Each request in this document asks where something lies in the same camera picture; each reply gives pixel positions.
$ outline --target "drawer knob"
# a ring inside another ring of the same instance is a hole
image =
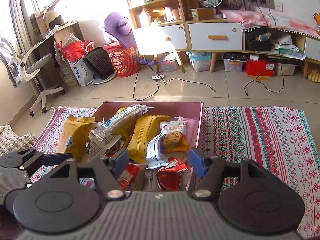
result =
[[[208,35],[208,39],[214,41],[223,41],[227,40],[228,37],[226,35]]]

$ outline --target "cookie picture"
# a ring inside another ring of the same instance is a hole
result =
[[[164,138],[164,148],[175,148],[182,142],[182,133],[175,131],[169,132]]]

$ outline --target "box label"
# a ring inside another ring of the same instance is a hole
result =
[[[275,65],[273,64],[267,64],[266,66],[266,70],[274,70],[274,68],[275,68]]]

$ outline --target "curtain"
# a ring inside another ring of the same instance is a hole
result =
[[[31,21],[26,12],[24,0],[9,0],[11,19],[14,32],[17,37],[20,52],[25,54],[33,45],[37,43],[36,35],[33,32]],[[36,62],[35,57],[31,54],[28,57],[27,65],[31,66]],[[30,81],[30,85],[36,96],[39,95],[36,79]]]

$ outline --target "red bucket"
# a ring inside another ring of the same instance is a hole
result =
[[[119,41],[104,44],[118,77],[128,77],[139,71],[135,47],[125,48]]]

